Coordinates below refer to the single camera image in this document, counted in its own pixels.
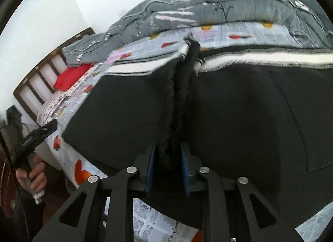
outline finger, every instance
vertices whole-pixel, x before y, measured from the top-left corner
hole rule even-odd
[[[39,155],[35,155],[34,158],[32,159],[32,161],[33,161],[35,164],[38,164],[39,162],[42,161],[42,158],[41,158]]]
[[[17,179],[25,179],[25,178],[28,177],[28,174],[25,170],[17,169],[16,173],[15,173],[15,176],[16,176]]]
[[[43,172],[44,168],[45,168],[45,164],[44,164],[44,162],[40,162],[40,163],[38,163],[38,164],[32,169],[32,171],[29,173],[29,178],[30,178],[30,179],[35,178],[37,175],[39,175],[40,173]]]
[[[33,189],[38,188],[39,184],[41,184],[44,180],[46,180],[46,176],[45,176],[44,172],[42,172],[31,183],[31,188],[33,188]]]
[[[47,184],[47,179],[45,178],[45,180],[43,182],[41,182],[39,184],[39,186],[36,188],[36,193],[40,193],[43,189],[45,189],[46,187],[46,184]]]

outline patterned bed sheet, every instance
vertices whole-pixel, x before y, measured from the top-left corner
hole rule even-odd
[[[79,187],[90,175],[107,177],[61,138],[69,120],[89,92],[115,62],[125,63],[130,60],[174,53],[185,44],[184,38],[189,34],[192,34],[200,43],[202,50],[232,45],[280,45],[301,48],[283,25],[235,22],[166,31],[112,51],[107,59],[89,69],[67,92],[56,91],[43,105],[37,117],[37,123],[41,126],[52,119],[57,119],[58,129],[46,139],[46,142],[62,170],[76,187]],[[108,212],[108,202],[104,212],[105,214]],[[134,199],[133,215],[134,234],[142,241],[191,241],[198,231],[168,218],[138,199]],[[299,233],[309,229],[309,226],[309,224],[299,226]],[[311,242],[313,237],[321,232],[317,228],[314,233],[316,234],[307,237],[307,242]],[[306,234],[309,234],[309,230],[302,236],[306,237]]]

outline gray comforter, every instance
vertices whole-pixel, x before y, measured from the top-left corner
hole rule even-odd
[[[69,66],[98,63],[119,47],[164,30],[264,21],[285,25],[304,48],[333,48],[333,25],[316,0],[146,0],[104,34],[63,48]]]

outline red pillow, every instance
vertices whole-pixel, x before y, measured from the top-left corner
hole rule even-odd
[[[54,88],[66,92],[71,88],[93,65],[84,64],[78,67],[69,67],[62,72],[54,84]]]

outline bed frame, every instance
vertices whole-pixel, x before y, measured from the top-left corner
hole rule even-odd
[[[14,97],[17,99],[17,101],[21,104],[23,109],[28,113],[28,115],[36,122],[37,115],[32,109],[31,109],[31,103],[29,106],[29,103],[26,102],[27,100],[24,100],[22,97],[22,93],[27,88],[32,92],[32,95],[35,97],[35,100],[39,101],[41,105],[45,103],[45,100],[43,100],[43,97],[45,99],[45,95],[42,96],[39,89],[37,89],[36,85],[33,85],[31,83],[32,78],[39,78],[39,83],[41,85],[44,85],[44,88],[46,87],[52,94],[56,91],[53,88],[53,83],[50,83],[49,80],[47,80],[46,76],[44,76],[41,72],[45,66],[49,66],[50,69],[53,71],[56,76],[59,76],[61,73],[61,70],[56,67],[55,63],[52,61],[53,58],[56,56],[59,56],[62,60],[62,62],[66,65],[66,59],[64,57],[64,54],[62,53],[62,48],[81,40],[84,36],[93,35],[95,32],[92,28],[87,28],[77,35],[74,35],[72,38],[68,39],[66,42],[62,43],[60,46],[58,46],[55,50],[52,50],[44,59],[42,59],[37,65],[34,66],[34,68],[24,77],[24,79],[19,83],[19,85],[15,88],[13,94]]]

